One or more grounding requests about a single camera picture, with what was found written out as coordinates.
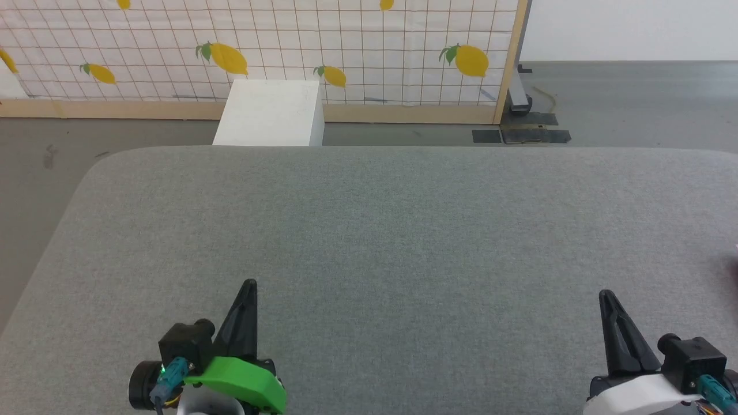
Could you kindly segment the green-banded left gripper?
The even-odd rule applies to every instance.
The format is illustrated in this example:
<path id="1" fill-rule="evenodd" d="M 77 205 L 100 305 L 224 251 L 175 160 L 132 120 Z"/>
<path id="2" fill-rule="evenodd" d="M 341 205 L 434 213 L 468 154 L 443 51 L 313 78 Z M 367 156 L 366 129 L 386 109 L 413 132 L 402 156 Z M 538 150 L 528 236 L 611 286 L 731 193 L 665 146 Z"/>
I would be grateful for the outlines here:
<path id="1" fill-rule="evenodd" d="M 243 282 L 213 344 L 220 357 L 215 357 L 202 375 L 184 379 L 176 415 L 284 415 L 287 390 L 274 361 L 256 360 L 256 280 Z"/>

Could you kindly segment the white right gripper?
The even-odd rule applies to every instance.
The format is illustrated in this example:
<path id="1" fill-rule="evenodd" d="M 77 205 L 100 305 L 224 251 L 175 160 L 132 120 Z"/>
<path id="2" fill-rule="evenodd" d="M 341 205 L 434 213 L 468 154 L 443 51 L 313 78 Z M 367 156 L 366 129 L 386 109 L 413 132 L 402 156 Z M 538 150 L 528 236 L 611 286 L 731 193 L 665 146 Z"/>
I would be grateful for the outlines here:
<path id="1" fill-rule="evenodd" d="M 595 376 L 582 415 L 699 415 L 700 394 L 683 394 L 612 290 L 598 294 L 608 376 Z M 625 378 L 609 378 L 624 375 Z"/>

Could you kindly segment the white box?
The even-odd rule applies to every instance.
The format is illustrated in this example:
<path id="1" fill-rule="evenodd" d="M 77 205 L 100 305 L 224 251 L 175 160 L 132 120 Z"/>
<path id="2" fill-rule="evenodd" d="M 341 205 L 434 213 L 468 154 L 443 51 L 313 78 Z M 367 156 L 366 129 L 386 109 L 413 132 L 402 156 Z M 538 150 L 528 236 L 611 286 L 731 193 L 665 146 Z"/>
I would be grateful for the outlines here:
<path id="1" fill-rule="evenodd" d="M 312 80 L 234 80 L 213 145 L 321 146 L 321 85 Z"/>

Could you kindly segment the long black floor mat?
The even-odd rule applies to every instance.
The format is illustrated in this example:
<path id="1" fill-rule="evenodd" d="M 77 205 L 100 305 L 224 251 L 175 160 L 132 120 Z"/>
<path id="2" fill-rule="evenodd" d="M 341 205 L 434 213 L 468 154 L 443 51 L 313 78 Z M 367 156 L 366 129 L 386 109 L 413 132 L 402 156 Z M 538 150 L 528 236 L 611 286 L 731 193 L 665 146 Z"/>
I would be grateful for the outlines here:
<path id="1" fill-rule="evenodd" d="M 501 132 L 504 144 L 569 144 L 570 132 L 548 129 L 505 129 Z"/>

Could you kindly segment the black floor mat under stand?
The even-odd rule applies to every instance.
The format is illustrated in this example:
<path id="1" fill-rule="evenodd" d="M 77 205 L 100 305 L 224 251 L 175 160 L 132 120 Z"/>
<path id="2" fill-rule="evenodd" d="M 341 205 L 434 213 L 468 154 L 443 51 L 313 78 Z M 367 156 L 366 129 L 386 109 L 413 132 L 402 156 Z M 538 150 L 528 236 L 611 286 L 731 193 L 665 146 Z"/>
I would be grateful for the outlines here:
<path id="1" fill-rule="evenodd" d="M 514 113 L 506 113 L 501 121 L 504 126 L 532 126 L 532 128 L 543 128 L 548 126 L 558 126 L 559 122 L 553 113 L 543 113 L 540 111 L 531 111 L 524 115 Z"/>

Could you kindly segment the metal stand foot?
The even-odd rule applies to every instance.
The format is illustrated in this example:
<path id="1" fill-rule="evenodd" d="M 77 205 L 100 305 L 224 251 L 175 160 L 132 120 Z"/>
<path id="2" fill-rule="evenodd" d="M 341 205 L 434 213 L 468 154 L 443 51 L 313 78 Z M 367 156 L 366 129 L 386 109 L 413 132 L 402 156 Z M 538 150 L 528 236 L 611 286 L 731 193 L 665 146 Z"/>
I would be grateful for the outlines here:
<path id="1" fill-rule="evenodd" d="M 527 116 L 532 110 L 533 99 L 525 91 L 520 78 L 520 74 L 528 73 L 532 73 L 532 71 L 525 69 L 522 64 L 518 64 L 511 78 L 507 92 L 507 110 L 512 116 Z"/>

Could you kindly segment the lemon-print wood-framed screen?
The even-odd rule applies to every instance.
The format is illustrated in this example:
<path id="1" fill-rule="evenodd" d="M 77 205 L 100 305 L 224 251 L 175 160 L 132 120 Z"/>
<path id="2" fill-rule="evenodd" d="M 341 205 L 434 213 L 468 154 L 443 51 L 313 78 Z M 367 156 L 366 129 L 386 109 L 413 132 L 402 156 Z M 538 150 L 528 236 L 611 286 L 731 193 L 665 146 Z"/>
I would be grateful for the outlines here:
<path id="1" fill-rule="evenodd" d="M 219 120 L 316 80 L 330 122 L 502 120 L 532 0 L 0 0 L 3 118 Z"/>

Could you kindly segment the white block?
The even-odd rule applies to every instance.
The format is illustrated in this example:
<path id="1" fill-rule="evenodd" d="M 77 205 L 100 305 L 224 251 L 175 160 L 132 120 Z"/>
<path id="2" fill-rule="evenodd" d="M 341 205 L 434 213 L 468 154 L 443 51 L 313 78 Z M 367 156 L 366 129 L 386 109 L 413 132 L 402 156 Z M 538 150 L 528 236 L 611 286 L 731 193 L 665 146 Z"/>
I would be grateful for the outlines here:
<path id="1" fill-rule="evenodd" d="M 29 99 L 16 74 L 0 59 L 0 100 Z"/>

